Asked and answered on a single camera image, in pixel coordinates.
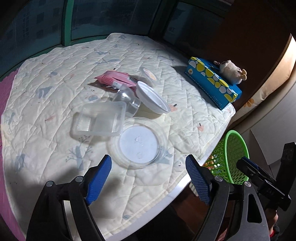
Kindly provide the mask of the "person's right hand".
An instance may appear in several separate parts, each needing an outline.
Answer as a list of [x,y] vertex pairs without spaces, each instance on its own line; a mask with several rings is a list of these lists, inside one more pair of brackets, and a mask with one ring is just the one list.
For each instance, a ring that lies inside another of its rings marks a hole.
[[265,214],[269,229],[269,235],[271,236],[273,234],[273,227],[278,221],[278,212],[276,210],[267,209]]

